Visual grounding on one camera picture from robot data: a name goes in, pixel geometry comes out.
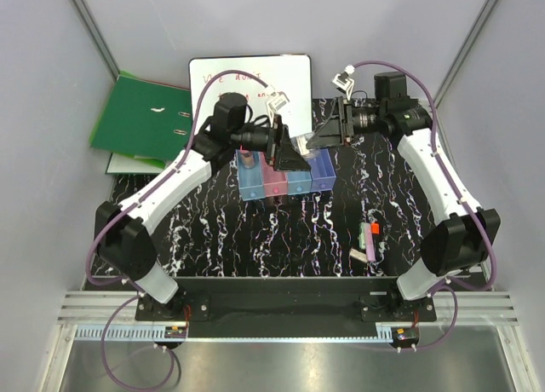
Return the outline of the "pink eraser bar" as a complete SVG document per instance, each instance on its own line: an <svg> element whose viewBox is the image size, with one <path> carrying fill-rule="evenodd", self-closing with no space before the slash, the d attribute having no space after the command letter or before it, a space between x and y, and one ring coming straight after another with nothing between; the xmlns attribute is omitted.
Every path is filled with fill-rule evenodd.
<svg viewBox="0 0 545 392"><path fill-rule="evenodd" d="M375 239L374 234L369 234L367 238L365 239L366 248L365 253L367 256L368 262L375 262L376 261L376 246L375 246Z"/></svg>

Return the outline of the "pink capped glitter jar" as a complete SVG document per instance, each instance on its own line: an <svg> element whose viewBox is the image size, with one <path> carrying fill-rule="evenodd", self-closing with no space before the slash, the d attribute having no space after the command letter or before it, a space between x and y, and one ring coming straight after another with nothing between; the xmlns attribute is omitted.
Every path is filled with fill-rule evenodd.
<svg viewBox="0 0 545 392"><path fill-rule="evenodd" d="M250 170L255 167L255 157L253 152L241 149L238 151L238 156L240 159L240 164L244 169Z"/></svg>

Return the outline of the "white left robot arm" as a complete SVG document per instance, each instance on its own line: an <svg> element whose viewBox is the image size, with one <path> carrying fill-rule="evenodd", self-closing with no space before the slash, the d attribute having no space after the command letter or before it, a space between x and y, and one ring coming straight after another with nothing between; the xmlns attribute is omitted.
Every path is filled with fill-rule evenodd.
<svg viewBox="0 0 545 392"><path fill-rule="evenodd" d="M228 164L238 150L262 153L276 171L308 171L310 166L292 145L282 119L288 103L285 93L273 93L266 104L269 122L259 125L247 120L243 95L225 93L186 149L159 176L123 202L105 202L97 209L97 255L154 299L154 310L165 320L182 314L184 300L176 294L176 281L158 262L152 234L184 197Z"/></svg>

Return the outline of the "clear round glitter container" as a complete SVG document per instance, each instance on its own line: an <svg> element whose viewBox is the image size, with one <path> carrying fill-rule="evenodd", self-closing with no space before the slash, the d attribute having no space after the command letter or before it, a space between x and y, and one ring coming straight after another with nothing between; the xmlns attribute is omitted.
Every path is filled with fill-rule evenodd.
<svg viewBox="0 0 545 392"><path fill-rule="evenodd" d="M307 146L307 143L312 138L312 136L312 133L306 133L296 136L292 139L295 149L306 160L315 159L321 154L321 150L319 148L309 148Z"/></svg>

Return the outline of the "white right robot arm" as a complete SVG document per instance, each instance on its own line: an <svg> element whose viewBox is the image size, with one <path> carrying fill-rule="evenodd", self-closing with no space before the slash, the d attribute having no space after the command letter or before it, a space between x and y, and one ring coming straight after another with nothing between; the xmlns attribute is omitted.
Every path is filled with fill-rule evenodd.
<svg viewBox="0 0 545 392"><path fill-rule="evenodd" d="M355 106L353 66L332 80L343 95L336 109L307 142L307 148L349 146L359 136L379 133L387 138L416 176L433 213L435 226L423 239L419 260L396 281L387 311L395 320L407 320L417 310L416 300L463 270L491 261L491 247L501 219L484 209L463 185L437 140L434 116L409 96L407 74L375 75L375 96Z"/></svg>

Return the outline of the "light blue plastic bin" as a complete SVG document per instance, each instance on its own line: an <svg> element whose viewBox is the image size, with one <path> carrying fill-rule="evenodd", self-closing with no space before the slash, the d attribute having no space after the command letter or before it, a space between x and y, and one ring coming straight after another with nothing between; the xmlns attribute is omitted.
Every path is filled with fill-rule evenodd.
<svg viewBox="0 0 545 392"><path fill-rule="evenodd" d="M260 154L257 152L253 153L255 157L255 167L253 169L246 170L240 164L237 151L236 160L238 168L238 191L239 196L243 201L264 199L266 197L263 186Z"/></svg>

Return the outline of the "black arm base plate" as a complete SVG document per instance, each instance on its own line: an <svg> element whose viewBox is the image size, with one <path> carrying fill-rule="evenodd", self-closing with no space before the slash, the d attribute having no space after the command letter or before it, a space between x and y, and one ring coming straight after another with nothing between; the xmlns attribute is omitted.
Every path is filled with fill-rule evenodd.
<svg viewBox="0 0 545 392"><path fill-rule="evenodd" d="M434 323L433 301L404 301L394 278L179 278L163 305L144 297L138 321L189 321L192 340L381 338L379 324Z"/></svg>

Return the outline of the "pink plastic bin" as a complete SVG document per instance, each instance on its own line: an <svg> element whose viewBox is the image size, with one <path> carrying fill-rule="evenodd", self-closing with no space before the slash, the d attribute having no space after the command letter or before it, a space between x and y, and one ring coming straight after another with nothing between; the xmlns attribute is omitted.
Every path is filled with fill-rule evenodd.
<svg viewBox="0 0 545 392"><path fill-rule="evenodd" d="M276 171L269 165L263 153L260 154L263 186L266 197L283 196L288 194L288 182L284 172Z"/></svg>

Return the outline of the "white dry-erase board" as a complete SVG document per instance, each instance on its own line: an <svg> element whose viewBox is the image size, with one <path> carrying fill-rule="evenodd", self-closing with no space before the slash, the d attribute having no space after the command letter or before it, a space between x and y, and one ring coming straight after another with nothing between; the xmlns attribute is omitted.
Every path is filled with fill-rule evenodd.
<svg viewBox="0 0 545 392"><path fill-rule="evenodd" d="M188 65L192 111L197 126L213 112L227 92L245 95L254 115L267 112L271 89L285 93L289 102L280 109L292 137L312 131L311 60L308 55L260 55L194 58Z"/></svg>

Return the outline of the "orange small cube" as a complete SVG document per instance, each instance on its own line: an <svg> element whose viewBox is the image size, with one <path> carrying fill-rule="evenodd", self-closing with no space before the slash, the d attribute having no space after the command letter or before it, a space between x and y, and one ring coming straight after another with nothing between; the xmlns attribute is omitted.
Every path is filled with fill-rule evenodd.
<svg viewBox="0 0 545 392"><path fill-rule="evenodd" d="M370 225L370 229L371 229L371 232L372 232L373 234L379 234L379 233L380 233L380 226L379 226L378 223L372 223L372 224Z"/></svg>

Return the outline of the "purple plastic bin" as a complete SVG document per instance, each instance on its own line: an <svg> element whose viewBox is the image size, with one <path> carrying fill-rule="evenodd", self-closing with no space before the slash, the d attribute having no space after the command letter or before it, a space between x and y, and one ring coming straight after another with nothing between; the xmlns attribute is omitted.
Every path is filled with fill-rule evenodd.
<svg viewBox="0 0 545 392"><path fill-rule="evenodd" d="M328 149L321 149L312 158L307 159L310 165L312 184L311 193L332 191L336 183L336 171Z"/></svg>

